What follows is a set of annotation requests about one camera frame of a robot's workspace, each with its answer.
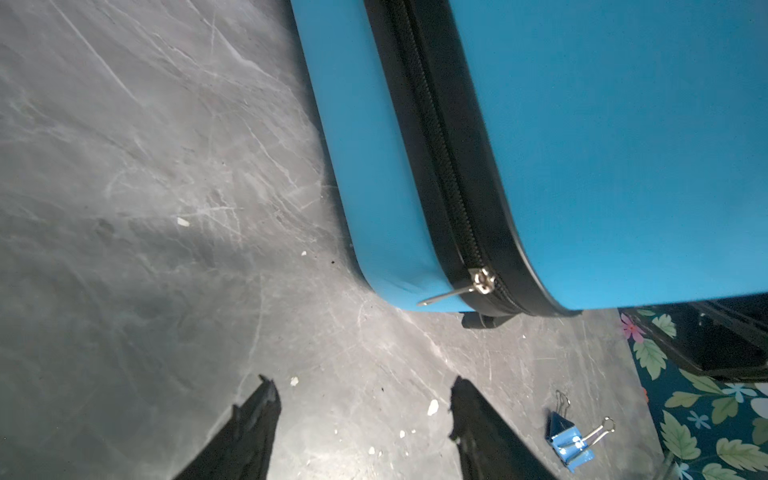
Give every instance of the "pink flower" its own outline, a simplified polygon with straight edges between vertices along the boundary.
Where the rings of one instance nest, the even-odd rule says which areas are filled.
[[[624,338],[629,340],[629,337],[632,337],[635,342],[642,343],[643,340],[643,333],[640,331],[639,328],[637,328],[637,325],[635,325],[632,322],[632,319],[623,313],[621,314],[621,328],[624,330]]]

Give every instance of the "floral fabric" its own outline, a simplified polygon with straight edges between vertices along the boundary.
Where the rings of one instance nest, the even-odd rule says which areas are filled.
[[[663,307],[622,309],[621,325],[634,354],[650,415],[680,480],[768,479],[768,383],[722,383],[677,368],[637,328],[652,319],[669,337],[676,319]]]

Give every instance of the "gray countertop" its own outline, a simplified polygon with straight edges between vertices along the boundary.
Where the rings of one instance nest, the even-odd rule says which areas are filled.
[[[270,478],[459,478],[457,375],[561,478],[662,459],[615,311],[477,332],[368,288],[280,0],[0,0],[0,276],[0,478],[172,478],[260,373]],[[556,389],[617,423],[576,475]]]

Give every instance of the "zipper slider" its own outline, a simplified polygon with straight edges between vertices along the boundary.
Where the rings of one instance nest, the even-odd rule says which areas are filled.
[[[482,295],[488,295],[495,288],[494,282],[496,275],[485,267],[483,268],[471,268],[469,269],[469,276],[472,278],[472,285],[463,286],[457,288],[452,292],[443,293],[442,295],[431,296],[426,300],[419,302],[419,306],[432,305],[434,302],[439,302],[454,295],[461,295],[462,293],[477,292]]]

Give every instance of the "binder clip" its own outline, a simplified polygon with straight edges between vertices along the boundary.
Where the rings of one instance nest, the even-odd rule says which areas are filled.
[[[609,417],[605,417],[596,429],[589,432],[589,435],[581,436],[581,432],[579,432],[576,425],[565,418],[565,414],[571,407],[571,401],[560,390],[556,392],[556,395],[558,405],[549,417],[547,441],[552,445],[555,453],[562,460],[563,465],[568,467],[568,470],[571,472],[574,472],[576,467],[594,458],[592,446],[601,441],[607,434],[613,433],[616,429],[616,422]]]

